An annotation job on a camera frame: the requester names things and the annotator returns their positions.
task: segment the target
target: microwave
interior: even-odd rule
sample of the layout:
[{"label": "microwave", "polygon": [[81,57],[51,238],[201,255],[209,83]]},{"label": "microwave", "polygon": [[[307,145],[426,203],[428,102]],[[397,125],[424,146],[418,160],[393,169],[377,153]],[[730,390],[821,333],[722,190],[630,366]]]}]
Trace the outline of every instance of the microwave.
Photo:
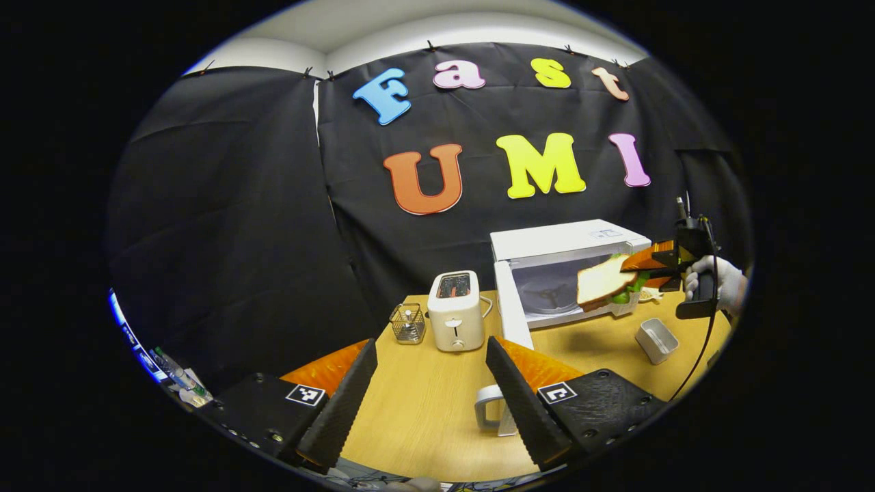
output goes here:
[{"label": "microwave", "polygon": [[577,303],[578,272],[612,255],[632,255],[650,247],[645,236],[603,220],[569,222],[490,234],[502,336],[534,349],[530,331],[603,314],[622,316],[638,305],[584,312]]}]

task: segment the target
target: letter m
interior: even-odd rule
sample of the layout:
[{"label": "letter m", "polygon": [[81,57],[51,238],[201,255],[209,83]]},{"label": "letter m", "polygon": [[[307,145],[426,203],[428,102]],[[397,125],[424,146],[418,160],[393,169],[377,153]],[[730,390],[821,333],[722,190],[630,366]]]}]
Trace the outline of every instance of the letter m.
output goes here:
[{"label": "letter m", "polygon": [[557,192],[584,191],[586,182],[580,179],[578,164],[571,149],[573,143],[574,138],[567,133],[551,133],[541,154],[522,135],[507,135],[496,140],[495,144],[507,153],[507,163],[510,165],[511,187],[507,190],[507,196],[528,198],[534,195],[535,187],[529,183],[529,176],[542,193],[549,193],[554,174]]}]

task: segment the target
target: toast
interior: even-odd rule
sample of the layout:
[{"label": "toast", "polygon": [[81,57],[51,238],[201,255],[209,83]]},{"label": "toast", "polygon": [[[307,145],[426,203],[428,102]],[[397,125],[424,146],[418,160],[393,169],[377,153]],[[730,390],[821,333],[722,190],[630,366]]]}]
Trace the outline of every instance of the toast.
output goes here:
[{"label": "toast", "polygon": [[637,271],[620,271],[627,258],[629,255],[618,255],[577,273],[577,304],[585,313],[607,306],[611,297],[635,283]]}]

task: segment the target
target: mug handle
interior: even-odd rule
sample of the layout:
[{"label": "mug handle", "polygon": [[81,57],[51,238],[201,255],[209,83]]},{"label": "mug handle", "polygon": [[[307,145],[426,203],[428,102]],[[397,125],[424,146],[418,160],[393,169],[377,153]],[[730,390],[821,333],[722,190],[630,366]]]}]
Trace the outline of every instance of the mug handle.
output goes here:
[{"label": "mug handle", "polygon": [[487,403],[504,399],[498,384],[493,384],[477,390],[477,402],[474,403],[474,414],[477,416],[477,426],[484,431],[496,430],[501,425],[500,420],[487,418]]}]

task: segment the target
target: plastic bottle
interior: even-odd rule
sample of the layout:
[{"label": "plastic bottle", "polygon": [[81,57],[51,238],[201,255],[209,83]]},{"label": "plastic bottle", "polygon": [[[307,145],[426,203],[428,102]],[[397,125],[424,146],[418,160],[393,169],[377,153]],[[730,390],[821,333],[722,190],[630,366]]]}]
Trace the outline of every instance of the plastic bottle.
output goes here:
[{"label": "plastic bottle", "polygon": [[155,350],[149,351],[152,357],[155,358],[155,363],[158,367],[161,368],[167,375],[179,385],[183,390],[189,390],[199,397],[205,398],[207,401],[213,399],[213,395],[207,391],[206,388],[201,386],[197,381],[194,380],[193,377],[189,376],[188,373],[182,367],[176,363],[170,356],[161,351],[160,348],[156,348]]}]

